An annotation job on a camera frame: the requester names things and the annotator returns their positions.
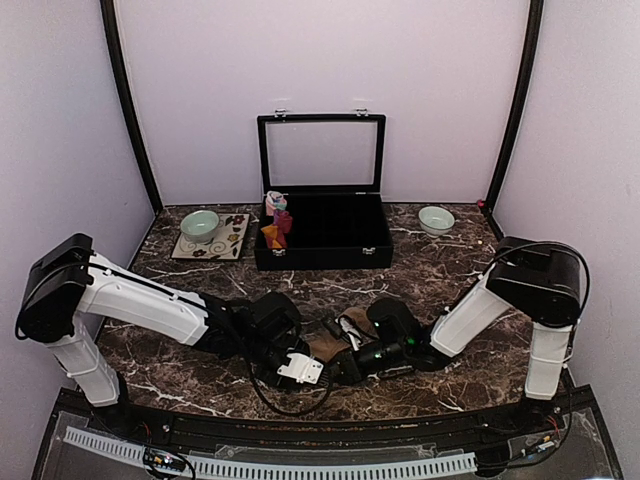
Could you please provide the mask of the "brown sock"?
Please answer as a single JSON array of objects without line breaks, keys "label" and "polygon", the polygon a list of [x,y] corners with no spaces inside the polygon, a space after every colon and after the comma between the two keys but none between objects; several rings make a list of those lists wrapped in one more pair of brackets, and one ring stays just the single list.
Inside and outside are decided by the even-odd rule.
[{"label": "brown sock", "polygon": [[[349,307],[343,312],[343,315],[350,317],[360,329],[371,335],[374,340],[378,339],[374,325],[368,319],[364,309]],[[325,363],[331,361],[339,352],[351,347],[348,340],[334,338],[325,327],[308,336],[306,342],[310,347],[310,353]]]}]

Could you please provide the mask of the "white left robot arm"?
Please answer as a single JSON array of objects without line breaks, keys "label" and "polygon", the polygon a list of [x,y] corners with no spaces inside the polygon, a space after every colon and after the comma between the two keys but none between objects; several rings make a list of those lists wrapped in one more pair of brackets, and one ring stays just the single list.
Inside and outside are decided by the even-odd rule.
[{"label": "white left robot arm", "polygon": [[82,322],[86,314],[138,326],[220,359],[239,356],[254,387],[332,387],[324,361],[301,339],[301,316],[284,294],[258,300],[223,300],[181,291],[127,271],[77,233],[36,261],[14,334],[53,353],[66,375],[120,436],[141,427],[140,412],[126,400],[125,381],[102,356]]}]

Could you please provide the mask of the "magenta striped sock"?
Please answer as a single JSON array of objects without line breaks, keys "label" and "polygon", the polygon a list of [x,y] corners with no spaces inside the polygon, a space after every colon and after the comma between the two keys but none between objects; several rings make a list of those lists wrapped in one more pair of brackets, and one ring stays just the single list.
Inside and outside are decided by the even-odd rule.
[{"label": "magenta striped sock", "polygon": [[281,250],[287,247],[286,236],[283,230],[275,225],[271,224],[261,229],[266,245],[271,250]]}]

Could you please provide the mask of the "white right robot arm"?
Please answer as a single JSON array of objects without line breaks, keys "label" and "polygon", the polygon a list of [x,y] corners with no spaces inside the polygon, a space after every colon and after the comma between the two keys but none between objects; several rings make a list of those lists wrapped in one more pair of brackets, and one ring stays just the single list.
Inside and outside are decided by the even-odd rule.
[{"label": "white right robot arm", "polygon": [[350,315],[329,323],[334,336],[351,344],[330,359],[328,378],[354,385],[399,366],[442,370],[502,314],[514,309],[531,319],[533,333],[526,399],[511,410],[510,424],[517,432],[530,434],[549,416],[546,401],[556,395],[590,288],[588,264],[573,247],[505,237],[475,283],[429,326],[421,324],[404,302],[388,297],[365,312],[373,334]]}]

